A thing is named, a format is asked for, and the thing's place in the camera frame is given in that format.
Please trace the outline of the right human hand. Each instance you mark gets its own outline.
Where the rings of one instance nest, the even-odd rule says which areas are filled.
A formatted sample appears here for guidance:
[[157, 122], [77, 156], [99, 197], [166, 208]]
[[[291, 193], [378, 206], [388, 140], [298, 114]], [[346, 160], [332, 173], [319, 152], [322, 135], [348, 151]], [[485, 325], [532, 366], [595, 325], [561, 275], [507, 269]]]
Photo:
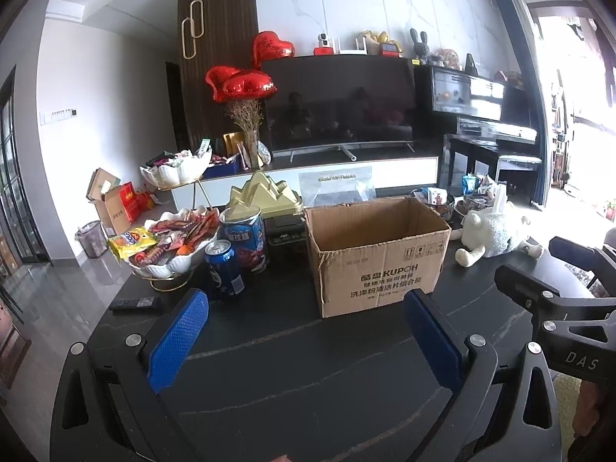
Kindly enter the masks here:
[[615, 460], [615, 383], [582, 381], [572, 421], [569, 461]]

